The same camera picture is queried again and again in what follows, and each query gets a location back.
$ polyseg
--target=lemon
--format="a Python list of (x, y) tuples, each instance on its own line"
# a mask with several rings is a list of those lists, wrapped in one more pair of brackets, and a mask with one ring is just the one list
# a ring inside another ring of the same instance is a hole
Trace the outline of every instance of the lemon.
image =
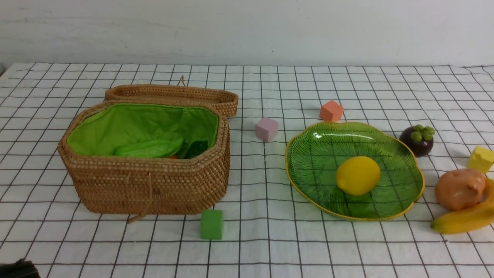
[(381, 179), (379, 165), (367, 156), (354, 156), (338, 167), (336, 185), (346, 194), (360, 196), (368, 193)]

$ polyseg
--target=pink cube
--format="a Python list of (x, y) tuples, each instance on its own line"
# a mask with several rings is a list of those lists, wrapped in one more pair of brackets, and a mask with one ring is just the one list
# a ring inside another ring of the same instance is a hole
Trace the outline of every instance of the pink cube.
[(262, 118), (255, 125), (255, 135), (263, 141), (272, 141), (277, 134), (278, 122), (271, 118)]

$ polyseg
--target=wicker basket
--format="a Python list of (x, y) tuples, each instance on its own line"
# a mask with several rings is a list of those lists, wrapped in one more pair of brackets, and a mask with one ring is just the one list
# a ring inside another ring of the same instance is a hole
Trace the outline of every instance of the wicker basket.
[(58, 144), (79, 198), (86, 208), (102, 214), (197, 214), (211, 207), (226, 193), (230, 172), (228, 119), (207, 104), (202, 106), (219, 117), (216, 143), (192, 159), (146, 159), (113, 156), (80, 156), (67, 144), (71, 132), (87, 117), (117, 103), (175, 105), (174, 101), (110, 100), (79, 114)]
[(224, 90), (187, 87), (183, 76), (176, 86), (171, 85), (121, 85), (105, 92), (105, 100), (156, 100), (165, 98), (169, 103), (176, 104), (210, 104), (224, 117), (233, 117), (237, 114), (239, 96)]

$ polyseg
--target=potato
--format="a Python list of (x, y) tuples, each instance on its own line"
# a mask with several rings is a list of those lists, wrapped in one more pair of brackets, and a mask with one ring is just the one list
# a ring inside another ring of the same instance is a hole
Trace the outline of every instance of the potato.
[(434, 193), (439, 204), (457, 211), (475, 206), (482, 200), (485, 176), (474, 169), (456, 169), (444, 173)]

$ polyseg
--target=mangosteen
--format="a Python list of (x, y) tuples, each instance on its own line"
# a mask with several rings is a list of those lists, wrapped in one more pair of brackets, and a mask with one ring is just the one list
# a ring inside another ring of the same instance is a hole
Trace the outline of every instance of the mangosteen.
[(430, 126), (416, 125), (403, 130), (400, 141), (412, 150), (415, 157), (422, 157), (432, 150), (435, 134), (436, 132)]

